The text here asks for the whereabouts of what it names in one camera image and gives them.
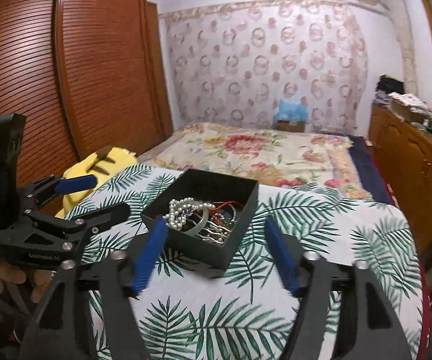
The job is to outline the person's left hand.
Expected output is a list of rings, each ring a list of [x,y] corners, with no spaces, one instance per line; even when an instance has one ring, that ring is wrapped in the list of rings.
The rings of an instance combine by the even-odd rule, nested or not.
[[[53,272],[51,271],[35,271],[33,275],[34,284],[32,285],[31,301],[38,303],[46,292],[51,280]],[[4,258],[0,258],[0,294],[3,293],[4,284],[23,284],[27,276],[19,267],[9,264]]]

